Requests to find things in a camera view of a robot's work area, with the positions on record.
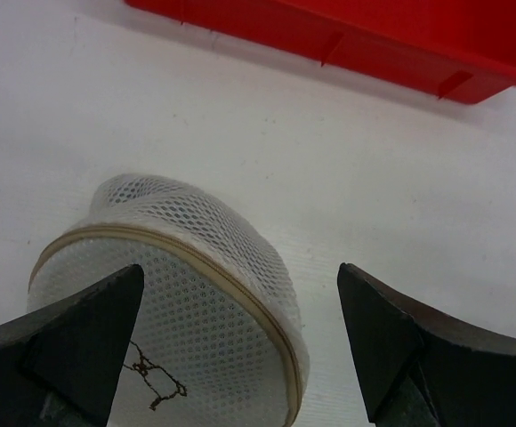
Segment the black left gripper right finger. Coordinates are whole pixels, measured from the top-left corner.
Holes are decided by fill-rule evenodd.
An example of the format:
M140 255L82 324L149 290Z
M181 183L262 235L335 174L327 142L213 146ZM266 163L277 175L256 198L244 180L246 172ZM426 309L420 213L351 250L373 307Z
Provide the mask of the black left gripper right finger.
M351 263L337 287L375 426L516 426L516 338L404 295Z

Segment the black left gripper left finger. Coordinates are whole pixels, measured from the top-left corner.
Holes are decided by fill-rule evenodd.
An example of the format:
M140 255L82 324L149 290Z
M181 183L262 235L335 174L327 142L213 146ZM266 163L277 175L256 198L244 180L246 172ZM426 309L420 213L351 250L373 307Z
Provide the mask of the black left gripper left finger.
M104 426L141 305L127 266L0 325L0 426Z

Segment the white mesh laundry bag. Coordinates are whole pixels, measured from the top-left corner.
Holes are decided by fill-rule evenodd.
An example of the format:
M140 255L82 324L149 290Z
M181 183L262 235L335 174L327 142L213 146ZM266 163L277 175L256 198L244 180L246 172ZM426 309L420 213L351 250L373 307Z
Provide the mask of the white mesh laundry bag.
M113 426L290 426L309 354L287 268L220 199L166 177L120 174L41 253L28 309L141 266L144 289Z

